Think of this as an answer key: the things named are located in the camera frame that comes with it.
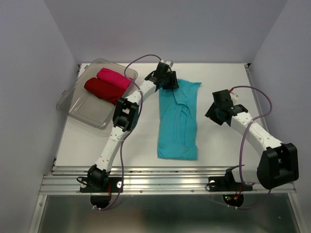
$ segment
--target folded shirt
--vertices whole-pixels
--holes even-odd
[[[197,91],[201,83],[178,79],[179,89],[159,91],[158,158],[196,160]]]
[[[114,85],[124,91],[128,88],[128,86],[131,84],[131,81],[128,80],[123,75],[119,74],[118,72],[115,72],[113,70],[102,68],[97,73],[97,78],[99,78],[102,81],[105,81],[111,85]]]
[[[118,99],[121,98],[125,92],[123,89],[97,78],[88,80],[84,88],[97,98],[108,101],[114,105],[117,104]]]

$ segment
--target pink cloth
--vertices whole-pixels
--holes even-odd
[[[129,81],[126,77],[119,74],[118,72],[115,72],[113,70],[102,68],[97,73],[97,78],[100,80],[103,80],[111,85],[114,85],[118,88],[121,88],[122,90],[126,91],[128,86],[131,84],[131,81]]]

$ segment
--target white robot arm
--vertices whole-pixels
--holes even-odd
[[[156,70],[145,78],[139,90],[118,100],[112,119],[113,128],[110,138],[96,163],[87,172],[85,182],[88,185],[99,189],[106,187],[114,158],[122,141],[136,127],[141,101],[145,101],[159,88],[176,89],[179,87],[176,72],[172,71],[172,66],[172,61],[161,60]]]
[[[156,92],[156,85],[149,80],[144,80],[139,88],[142,92],[144,101],[154,92]],[[126,98],[127,101],[131,103],[136,103],[138,106],[140,106],[141,104],[141,94],[138,90]],[[121,146],[121,143],[129,133],[129,131],[124,131],[123,128],[118,126],[112,128],[110,138],[108,139],[108,142],[101,156],[95,163],[97,165],[97,168],[99,168],[100,170],[105,170],[106,172],[111,171],[113,160]]]
[[[253,120],[243,105],[235,105],[237,95],[223,90],[213,93],[214,103],[206,113],[219,125],[226,122],[233,129],[244,135],[249,123]],[[211,177],[215,181],[211,191],[235,191],[241,186],[241,176],[245,183],[260,183],[266,189],[296,181],[298,179],[297,149],[292,143],[284,144],[271,136],[259,124],[253,122],[246,135],[246,140],[260,156],[258,166],[232,167],[224,177]]]

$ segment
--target teal shirt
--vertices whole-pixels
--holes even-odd
[[[201,83],[178,79],[179,88],[159,90],[158,158],[196,160],[196,101]]]

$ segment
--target clear plastic tray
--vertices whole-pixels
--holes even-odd
[[[63,94],[63,97],[56,105],[58,111],[101,130],[111,121],[115,106],[85,90],[84,84],[87,80],[96,77],[102,68],[124,75],[124,66],[101,58],[96,59],[85,69],[75,84]],[[126,76],[135,80],[138,73],[128,68]],[[128,96],[132,86],[131,83],[122,97]]]

